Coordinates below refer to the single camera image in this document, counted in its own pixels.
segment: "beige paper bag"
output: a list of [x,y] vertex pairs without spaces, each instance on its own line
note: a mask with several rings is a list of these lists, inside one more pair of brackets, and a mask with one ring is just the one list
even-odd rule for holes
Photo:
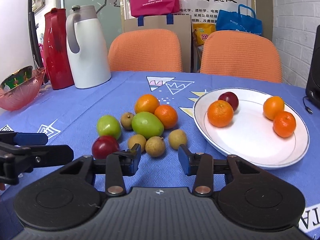
[[190,72],[191,62],[191,16],[173,15],[173,24],[167,24],[167,16],[143,17],[143,26],[138,26],[138,18],[124,20],[124,32],[147,29],[166,29],[178,36],[181,45],[182,67]]

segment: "red pitcher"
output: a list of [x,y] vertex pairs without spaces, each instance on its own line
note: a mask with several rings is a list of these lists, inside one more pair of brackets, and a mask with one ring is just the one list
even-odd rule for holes
[[44,60],[52,89],[74,85],[67,55],[66,9],[53,8],[44,15]]

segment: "yellow package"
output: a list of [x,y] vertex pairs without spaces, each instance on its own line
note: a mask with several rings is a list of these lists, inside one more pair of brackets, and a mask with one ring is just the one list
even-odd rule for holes
[[193,36],[197,46],[202,46],[209,35],[216,31],[216,25],[211,23],[193,23]]

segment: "white plate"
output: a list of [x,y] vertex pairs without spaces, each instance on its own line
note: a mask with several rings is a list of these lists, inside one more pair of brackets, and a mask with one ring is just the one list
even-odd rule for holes
[[[237,95],[239,107],[231,124],[218,128],[209,123],[207,109],[228,91]],[[263,104],[269,97],[271,95],[245,88],[214,90],[195,102],[193,117],[206,140],[223,155],[238,155],[264,169],[283,168],[304,157],[310,142],[309,131],[298,113],[285,104],[284,110],[293,114],[297,127],[289,138],[276,135],[273,122],[263,116]]]

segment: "table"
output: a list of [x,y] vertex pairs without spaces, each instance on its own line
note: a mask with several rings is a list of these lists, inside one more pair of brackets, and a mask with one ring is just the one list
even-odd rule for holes
[[[79,90],[74,86],[63,90],[52,90],[44,85],[32,104],[15,112],[6,112],[0,116],[0,127],[8,125],[19,132],[46,132],[49,145],[68,144],[78,158],[91,154],[91,146],[98,137],[97,120],[111,114],[117,119],[125,112],[134,112],[134,103],[143,94],[151,93],[161,104],[174,107],[179,115],[178,127],[188,136],[191,152],[206,152],[217,159],[225,159],[211,147],[193,119],[186,114],[194,101],[206,91],[227,87],[243,87],[259,90],[271,95],[281,96],[293,107],[305,121],[310,132],[310,147],[306,156],[297,164],[287,168],[273,170],[272,174],[295,185],[306,198],[306,210],[299,227],[311,238],[320,237],[320,110],[311,105],[314,114],[304,109],[302,97],[304,89],[287,84],[275,84],[264,81],[242,79],[228,76],[215,76],[200,73],[164,73],[164,72],[114,72],[107,83],[95,88]],[[189,187],[192,188],[194,176],[183,174],[177,152],[170,149],[167,136],[166,153],[158,159],[151,159],[144,154],[139,170],[133,177],[125,177],[127,190],[138,187]],[[127,140],[133,131],[122,133],[121,149],[127,149]],[[14,210],[13,199],[24,186],[49,174],[57,167],[35,169],[25,173],[17,186],[10,186],[1,196],[0,238],[9,240],[22,230]],[[214,189],[224,186],[224,177],[215,175]],[[97,176],[95,187],[104,190],[103,175]]]

